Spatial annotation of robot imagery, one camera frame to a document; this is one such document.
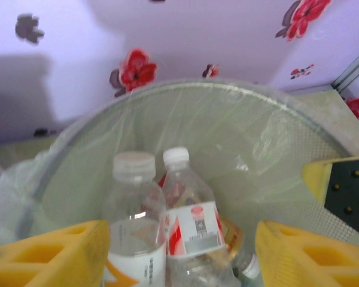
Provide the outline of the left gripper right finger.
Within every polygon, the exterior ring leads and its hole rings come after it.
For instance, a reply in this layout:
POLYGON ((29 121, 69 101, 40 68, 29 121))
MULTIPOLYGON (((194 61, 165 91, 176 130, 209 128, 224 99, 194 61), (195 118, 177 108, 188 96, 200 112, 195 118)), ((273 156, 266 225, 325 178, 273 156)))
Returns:
POLYGON ((258 223, 264 287, 359 287, 359 246, 274 221, 258 223))

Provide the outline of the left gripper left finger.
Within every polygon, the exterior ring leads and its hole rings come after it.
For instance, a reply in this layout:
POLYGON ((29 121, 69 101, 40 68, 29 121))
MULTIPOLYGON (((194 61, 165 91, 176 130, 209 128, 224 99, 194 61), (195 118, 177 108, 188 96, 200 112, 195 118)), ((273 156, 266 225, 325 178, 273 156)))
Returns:
POLYGON ((100 287, 109 228, 88 221, 0 246, 0 287, 100 287))

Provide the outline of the gold label plastic bottle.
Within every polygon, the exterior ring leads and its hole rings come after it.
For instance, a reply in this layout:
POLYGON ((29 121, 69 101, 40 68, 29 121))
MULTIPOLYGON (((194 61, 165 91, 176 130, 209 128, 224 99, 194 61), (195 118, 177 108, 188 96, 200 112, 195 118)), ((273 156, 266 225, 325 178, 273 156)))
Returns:
POLYGON ((255 287, 254 280, 260 274, 256 254, 245 249, 242 229, 222 214, 219 214, 219 218, 233 274, 241 281, 241 287, 255 287))

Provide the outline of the large orange label bottle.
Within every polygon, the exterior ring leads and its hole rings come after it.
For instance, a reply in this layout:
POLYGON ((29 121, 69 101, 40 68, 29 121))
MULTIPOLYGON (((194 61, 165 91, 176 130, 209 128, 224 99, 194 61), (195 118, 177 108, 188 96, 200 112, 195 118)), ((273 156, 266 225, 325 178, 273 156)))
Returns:
POLYGON ((111 239, 103 287, 165 287, 166 200, 155 176, 150 153, 114 157, 113 182, 102 204, 111 239))

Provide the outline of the red white label bottle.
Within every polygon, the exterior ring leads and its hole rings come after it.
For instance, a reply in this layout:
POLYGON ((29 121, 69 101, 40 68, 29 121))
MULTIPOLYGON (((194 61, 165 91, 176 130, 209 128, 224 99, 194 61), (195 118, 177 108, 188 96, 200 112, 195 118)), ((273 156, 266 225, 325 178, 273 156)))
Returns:
POLYGON ((185 147, 163 153, 167 264, 172 287, 241 287, 232 271, 213 190, 185 147))

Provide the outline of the aluminium frame post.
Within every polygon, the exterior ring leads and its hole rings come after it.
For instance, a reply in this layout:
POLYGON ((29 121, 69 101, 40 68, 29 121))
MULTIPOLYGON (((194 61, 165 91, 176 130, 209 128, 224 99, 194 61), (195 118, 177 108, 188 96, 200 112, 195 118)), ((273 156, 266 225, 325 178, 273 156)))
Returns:
POLYGON ((357 78, 359 78, 359 56, 331 83, 331 87, 340 93, 357 78))

